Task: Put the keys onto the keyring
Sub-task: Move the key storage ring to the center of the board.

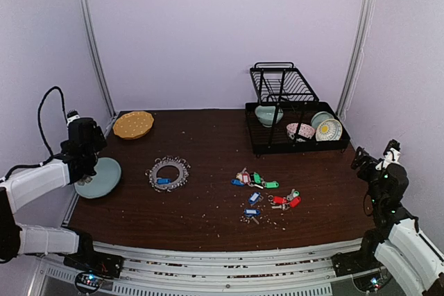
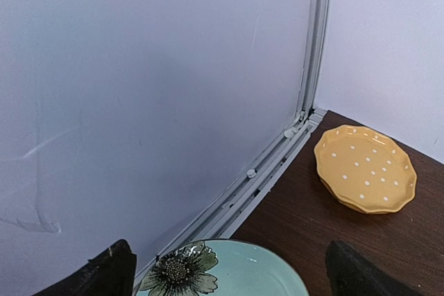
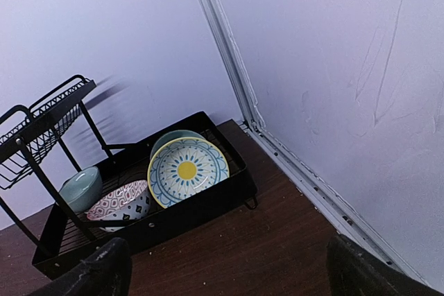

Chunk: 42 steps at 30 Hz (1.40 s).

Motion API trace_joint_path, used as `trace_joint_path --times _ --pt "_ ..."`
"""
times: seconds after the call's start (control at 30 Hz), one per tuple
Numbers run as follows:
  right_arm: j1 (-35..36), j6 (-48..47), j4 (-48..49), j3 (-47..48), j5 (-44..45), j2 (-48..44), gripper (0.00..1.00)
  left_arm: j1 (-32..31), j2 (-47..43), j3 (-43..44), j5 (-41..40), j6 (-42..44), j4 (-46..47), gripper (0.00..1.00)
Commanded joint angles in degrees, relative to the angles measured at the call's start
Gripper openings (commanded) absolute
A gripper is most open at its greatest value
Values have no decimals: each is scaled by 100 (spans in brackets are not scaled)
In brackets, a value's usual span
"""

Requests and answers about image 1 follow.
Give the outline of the metal disc with key rings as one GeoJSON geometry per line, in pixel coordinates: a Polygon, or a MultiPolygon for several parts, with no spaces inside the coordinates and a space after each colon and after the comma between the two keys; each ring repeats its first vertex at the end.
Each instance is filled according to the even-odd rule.
{"type": "Polygon", "coordinates": [[[157,158],[154,165],[145,170],[148,184],[157,192],[172,192],[187,184],[191,165],[186,159],[168,155],[157,158]],[[170,184],[156,184],[157,178],[169,178],[170,184]]]}

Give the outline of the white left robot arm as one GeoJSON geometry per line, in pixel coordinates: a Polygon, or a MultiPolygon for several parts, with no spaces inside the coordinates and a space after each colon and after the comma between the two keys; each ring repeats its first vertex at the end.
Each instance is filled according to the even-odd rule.
{"type": "Polygon", "coordinates": [[[1,180],[1,262],[23,254],[72,255],[85,271],[95,270],[99,254],[93,250],[88,233],[62,227],[40,227],[15,222],[14,215],[23,206],[67,185],[89,183],[98,153],[107,144],[101,127],[90,117],[68,118],[68,140],[61,152],[48,163],[38,164],[1,180]]]}

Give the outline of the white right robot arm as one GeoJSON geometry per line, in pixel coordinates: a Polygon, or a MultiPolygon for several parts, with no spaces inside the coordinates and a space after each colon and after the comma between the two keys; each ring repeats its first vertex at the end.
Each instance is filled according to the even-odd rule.
{"type": "Polygon", "coordinates": [[[443,253],[421,230],[419,217],[402,205],[409,178],[399,159],[395,140],[379,159],[356,149],[350,167],[368,184],[375,228],[363,238],[355,261],[365,270],[381,263],[405,295],[442,295],[443,253]]]}

